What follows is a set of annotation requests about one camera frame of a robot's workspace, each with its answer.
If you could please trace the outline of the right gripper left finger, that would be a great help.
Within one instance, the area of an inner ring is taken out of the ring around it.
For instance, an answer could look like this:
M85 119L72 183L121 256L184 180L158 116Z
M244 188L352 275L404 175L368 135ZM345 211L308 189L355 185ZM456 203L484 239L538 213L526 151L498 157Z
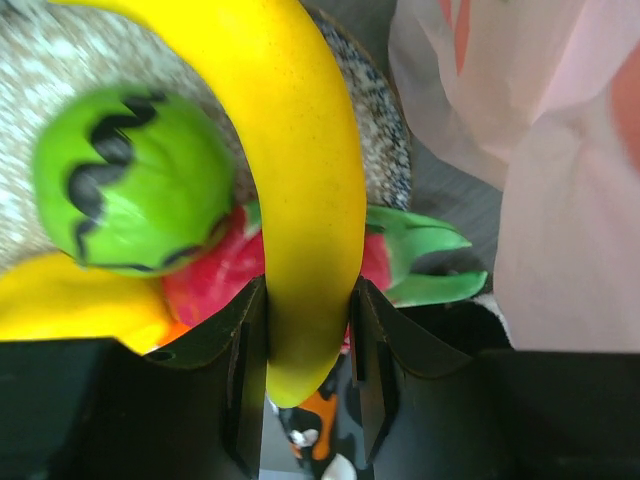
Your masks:
M266 289L138 355L114 339L1 346L5 479L255 479Z

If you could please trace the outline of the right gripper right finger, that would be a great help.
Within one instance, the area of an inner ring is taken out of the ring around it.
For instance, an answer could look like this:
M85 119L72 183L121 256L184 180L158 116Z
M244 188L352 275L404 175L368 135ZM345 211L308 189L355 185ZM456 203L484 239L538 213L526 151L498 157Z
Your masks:
M469 356L365 279L352 296L353 380L378 479L635 479L635 354Z

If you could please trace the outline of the fake yellow mango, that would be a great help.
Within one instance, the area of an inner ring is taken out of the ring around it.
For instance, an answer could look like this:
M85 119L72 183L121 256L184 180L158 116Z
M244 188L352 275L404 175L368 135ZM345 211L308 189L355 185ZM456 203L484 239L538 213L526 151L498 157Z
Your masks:
M1 339L115 337L146 354L176 328L161 283L83 269L49 252L1 274Z

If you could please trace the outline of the fake orange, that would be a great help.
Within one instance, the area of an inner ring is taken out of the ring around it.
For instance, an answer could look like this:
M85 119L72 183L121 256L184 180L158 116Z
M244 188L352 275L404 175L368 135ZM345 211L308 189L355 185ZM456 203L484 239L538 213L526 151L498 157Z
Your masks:
M161 337L157 342L156 346L158 348L164 347L176 339L180 338L182 335L187 333L191 329L190 326L185 325L183 323L177 322L174 323L166 332L166 334Z

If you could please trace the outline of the fake red fruit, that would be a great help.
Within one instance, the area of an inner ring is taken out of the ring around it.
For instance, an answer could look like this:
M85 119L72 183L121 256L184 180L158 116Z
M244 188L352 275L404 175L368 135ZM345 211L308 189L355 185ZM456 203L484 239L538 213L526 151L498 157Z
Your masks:
M478 294L486 271L446 275L414 273L420 257L468 248L452 225L384 206L367 207L361 275L396 308L446 304ZM191 328L218 313L251 280L263 275L265 259L257 202L236 207L222 239L186 267L162 278L175 323Z

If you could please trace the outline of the fake green apple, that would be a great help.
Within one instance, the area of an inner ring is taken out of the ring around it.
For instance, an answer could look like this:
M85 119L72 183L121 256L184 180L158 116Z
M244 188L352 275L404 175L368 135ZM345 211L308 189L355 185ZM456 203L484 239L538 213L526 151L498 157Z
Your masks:
M40 223L83 267L157 276L216 245L234 208L235 161L197 104L139 86L83 93L32 154Z

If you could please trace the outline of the pink plastic bag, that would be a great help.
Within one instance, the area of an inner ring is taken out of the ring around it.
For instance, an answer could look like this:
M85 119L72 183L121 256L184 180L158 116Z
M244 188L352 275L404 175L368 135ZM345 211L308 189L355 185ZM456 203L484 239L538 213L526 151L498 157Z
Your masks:
M414 135L503 193L512 344L637 351L638 3L401 1L388 51Z

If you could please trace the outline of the fake banana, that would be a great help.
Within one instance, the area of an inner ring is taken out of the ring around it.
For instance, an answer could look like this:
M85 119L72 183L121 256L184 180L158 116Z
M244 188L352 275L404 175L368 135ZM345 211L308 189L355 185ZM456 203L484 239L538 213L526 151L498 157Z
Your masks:
M366 185L355 113L297 1L87 1L151 30L206 82L259 197L268 289L267 390L305 401L340 350L360 274Z

